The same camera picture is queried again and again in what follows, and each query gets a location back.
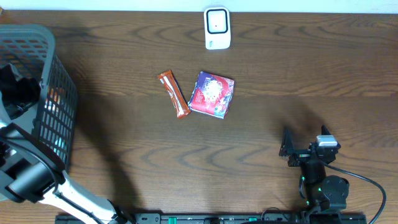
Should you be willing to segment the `purple red noodle packet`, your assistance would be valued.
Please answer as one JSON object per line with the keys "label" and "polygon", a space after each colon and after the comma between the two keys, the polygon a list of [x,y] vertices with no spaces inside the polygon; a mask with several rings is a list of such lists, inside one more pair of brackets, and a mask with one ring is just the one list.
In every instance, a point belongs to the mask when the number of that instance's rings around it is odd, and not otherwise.
{"label": "purple red noodle packet", "polygon": [[234,80],[206,72],[198,74],[188,102],[191,110],[224,119],[234,93]]}

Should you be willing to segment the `orange snack bar wrapper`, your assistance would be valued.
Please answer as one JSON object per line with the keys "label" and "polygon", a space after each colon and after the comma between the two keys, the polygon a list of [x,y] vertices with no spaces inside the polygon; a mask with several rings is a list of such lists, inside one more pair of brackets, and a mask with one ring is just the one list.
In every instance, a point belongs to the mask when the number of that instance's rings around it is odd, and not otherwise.
{"label": "orange snack bar wrapper", "polygon": [[158,75],[158,79],[164,85],[167,93],[170,96],[170,99],[177,114],[177,118],[181,119],[190,114],[191,110],[188,107],[180,91],[180,88],[174,78],[172,71],[168,70],[164,73],[161,73],[160,75]]}

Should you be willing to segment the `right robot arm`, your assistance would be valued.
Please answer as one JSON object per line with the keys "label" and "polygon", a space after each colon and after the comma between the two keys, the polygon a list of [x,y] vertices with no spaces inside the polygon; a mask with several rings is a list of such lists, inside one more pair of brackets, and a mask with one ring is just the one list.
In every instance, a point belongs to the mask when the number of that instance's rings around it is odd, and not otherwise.
{"label": "right robot arm", "polygon": [[289,167],[299,167],[299,193],[307,207],[295,218],[301,223],[341,223],[340,212],[346,208],[349,182],[337,175],[326,175],[325,167],[336,159],[341,145],[326,126],[306,149],[296,149],[291,133],[284,129],[280,157],[288,157]]}

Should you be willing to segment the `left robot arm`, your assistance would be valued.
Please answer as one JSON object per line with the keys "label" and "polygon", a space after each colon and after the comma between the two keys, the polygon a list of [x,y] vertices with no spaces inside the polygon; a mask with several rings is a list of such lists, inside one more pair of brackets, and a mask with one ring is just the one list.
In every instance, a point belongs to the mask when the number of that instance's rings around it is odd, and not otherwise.
{"label": "left robot arm", "polygon": [[135,223],[111,201],[71,180],[51,148],[12,122],[6,106],[35,103],[39,92],[35,79],[17,78],[11,64],[1,67],[1,195],[60,208],[83,223]]}

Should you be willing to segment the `grey plastic mesh basket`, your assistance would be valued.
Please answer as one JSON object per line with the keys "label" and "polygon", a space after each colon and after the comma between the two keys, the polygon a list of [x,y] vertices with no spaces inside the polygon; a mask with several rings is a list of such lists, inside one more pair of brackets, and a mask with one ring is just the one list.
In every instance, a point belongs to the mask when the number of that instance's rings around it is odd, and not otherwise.
{"label": "grey plastic mesh basket", "polygon": [[68,173],[78,103],[76,86],[55,53],[55,37],[44,26],[2,25],[1,67],[39,86],[35,103],[7,105],[13,123],[51,148]]}

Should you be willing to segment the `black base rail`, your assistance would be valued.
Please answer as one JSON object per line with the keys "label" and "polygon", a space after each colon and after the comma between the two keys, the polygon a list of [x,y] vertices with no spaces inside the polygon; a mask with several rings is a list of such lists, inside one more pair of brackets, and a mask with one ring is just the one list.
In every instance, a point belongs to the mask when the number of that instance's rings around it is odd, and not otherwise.
{"label": "black base rail", "polygon": [[[209,215],[161,215],[159,213],[137,213],[132,216],[138,224],[239,224],[247,222],[255,223],[303,223],[299,218],[290,214],[282,214],[270,211],[260,214],[209,214]],[[362,214],[341,215],[313,215],[311,223],[342,223],[342,224],[364,224],[366,217]]]}

